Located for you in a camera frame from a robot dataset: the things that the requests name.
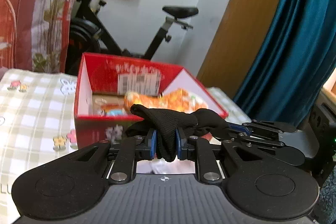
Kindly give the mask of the black fabric piece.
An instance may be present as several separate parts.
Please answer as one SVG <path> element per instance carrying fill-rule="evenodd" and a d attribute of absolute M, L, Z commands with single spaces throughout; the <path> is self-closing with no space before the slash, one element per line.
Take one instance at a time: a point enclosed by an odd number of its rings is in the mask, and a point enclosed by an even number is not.
<path fill-rule="evenodd" d="M 159 159 L 172 162 L 177 156 L 176 129 L 181 128 L 186 137 L 195 135 L 202 137 L 228 128 L 228 123 L 216 112 L 209 109 L 198 109 L 190 114 L 169 109 L 149 109 L 134 104 L 130 112 L 143 120 L 126 129 L 126 136 L 147 136 L 149 130 L 157 132 L 156 155 Z"/>

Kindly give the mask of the blue cartoon snack bag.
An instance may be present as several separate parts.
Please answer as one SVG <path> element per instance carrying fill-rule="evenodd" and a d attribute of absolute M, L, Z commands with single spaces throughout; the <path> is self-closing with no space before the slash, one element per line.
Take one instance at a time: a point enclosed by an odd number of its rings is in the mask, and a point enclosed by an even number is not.
<path fill-rule="evenodd" d="M 112 102 L 107 101 L 104 98 L 96 98 L 94 100 L 96 106 L 96 114 L 98 116 L 104 117 L 116 117 L 116 116 L 127 116 L 128 111 L 123 100 L 113 100 Z"/>

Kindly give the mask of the orange floral plush toy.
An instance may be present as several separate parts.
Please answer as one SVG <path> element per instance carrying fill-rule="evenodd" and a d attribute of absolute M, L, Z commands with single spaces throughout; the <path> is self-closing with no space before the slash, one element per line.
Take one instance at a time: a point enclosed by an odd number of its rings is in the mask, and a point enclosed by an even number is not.
<path fill-rule="evenodd" d="M 204 99 L 182 88 L 158 97 L 127 92 L 124 96 L 124 104 L 127 110 L 130 110 L 133 105 L 142 105 L 148 109 L 168 109 L 188 114 L 198 109 L 209 108 Z"/>

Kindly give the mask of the teal curtain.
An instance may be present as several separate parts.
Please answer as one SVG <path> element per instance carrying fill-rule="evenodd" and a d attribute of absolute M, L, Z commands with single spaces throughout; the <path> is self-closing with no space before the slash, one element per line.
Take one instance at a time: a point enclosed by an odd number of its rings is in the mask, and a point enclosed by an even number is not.
<path fill-rule="evenodd" d="M 335 69 L 335 0 L 279 0 L 234 102 L 250 118 L 299 125 Z"/>

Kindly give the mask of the red strawberry cardboard box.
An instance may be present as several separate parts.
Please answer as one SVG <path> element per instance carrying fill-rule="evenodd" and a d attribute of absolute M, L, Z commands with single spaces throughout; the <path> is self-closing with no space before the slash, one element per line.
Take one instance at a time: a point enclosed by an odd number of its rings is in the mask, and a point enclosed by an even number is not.
<path fill-rule="evenodd" d="M 205 108 L 228 117 L 205 87 L 180 65 L 84 53 L 74 107 L 78 147 L 104 139 L 120 142 L 126 129 L 141 120 L 130 112 L 134 104 L 185 113 Z"/>

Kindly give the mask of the checkered bunny tablecloth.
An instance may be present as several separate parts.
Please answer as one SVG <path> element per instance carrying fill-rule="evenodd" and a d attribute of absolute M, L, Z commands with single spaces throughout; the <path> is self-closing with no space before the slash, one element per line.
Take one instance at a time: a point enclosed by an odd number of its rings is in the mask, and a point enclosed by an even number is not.
<path fill-rule="evenodd" d="M 77 149 L 76 84 L 75 76 L 21 69 L 1 77 L 1 223 L 19 217 L 11 197 L 18 176 Z"/>

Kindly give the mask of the red printed backdrop cloth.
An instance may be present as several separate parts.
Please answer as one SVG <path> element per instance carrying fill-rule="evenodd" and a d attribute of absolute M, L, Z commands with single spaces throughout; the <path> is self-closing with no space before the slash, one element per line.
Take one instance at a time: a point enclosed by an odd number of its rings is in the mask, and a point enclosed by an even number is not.
<path fill-rule="evenodd" d="M 64 72 L 75 0 L 1 0 L 1 67 Z"/>

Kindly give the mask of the wooden door frame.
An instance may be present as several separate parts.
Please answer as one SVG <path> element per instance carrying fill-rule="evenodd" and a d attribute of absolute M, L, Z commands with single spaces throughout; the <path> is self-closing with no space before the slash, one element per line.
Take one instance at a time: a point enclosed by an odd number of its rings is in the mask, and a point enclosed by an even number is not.
<path fill-rule="evenodd" d="M 279 0 L 229 0 L 197 78 L 234 97 L 272 22 Z"/>

